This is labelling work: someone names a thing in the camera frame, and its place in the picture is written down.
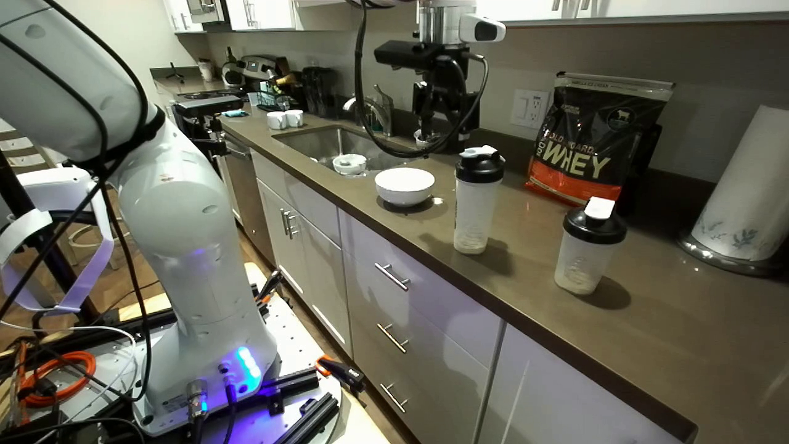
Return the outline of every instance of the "blue led light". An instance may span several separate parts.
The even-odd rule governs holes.
[[[262,368],[255,363],[255,357],[253,357],[253,352],[250,352],[250,348],[248,345],[243,345],[240,349],[238,349],[238,357],[240,357],[240,368],[243,368],[243,377],[245,377],[245,385],[248,385],[248,389],[256,389],[259,385],[262,385],[262,380],[264,380],[264,373],[262,373]]]

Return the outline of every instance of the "white shaker bottle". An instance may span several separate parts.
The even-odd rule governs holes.
[[[494,146],[466,147],[456,171],[453,248],[482,253],[489,245],[503,156]]]
[[[577,295],[595,294],[625,235],[615,200],[593,197],[587,206],[567,211],[555,269],[558,285]]]

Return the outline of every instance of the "black lid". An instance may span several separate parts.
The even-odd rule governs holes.
[[[589,211],[587,206],[567,211],[566,230],[573,236],[593,245],[620,245],[627,235],[621,216],[617,211],[609,211],[609,216],[600,216],[595,209]]]
[[[503,177],[503,156],[494,146],[466,147],[456,177],[466,183],[497,183]]]

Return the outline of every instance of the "protein powder bag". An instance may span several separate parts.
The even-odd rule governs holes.
[[[559,71],[526,187],[571,203],[620,200],[648,164],[674,82]]]

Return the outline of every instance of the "red cable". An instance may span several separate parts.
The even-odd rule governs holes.
[[[58,368],[68,368],[68,366],[82,366],[87,374],[82,374],[77,382],[73,382],[70,386],[58,389],[52,396],[33,393],[28,395],[22,403],[28,407],[49,407],[54,403],[63,403],[73,395],[77,395],[80,389],[84,389],[84,385],[89,382],[89,374],[97,374],[97,357],[87,349],[70,349],[65,354],[60,354],[58,359],[47,359],[42,368],[33,370],[33,374],[26,377],[22,389],[36,389],[36,385],[47,377],[49,373],[54,373]]]

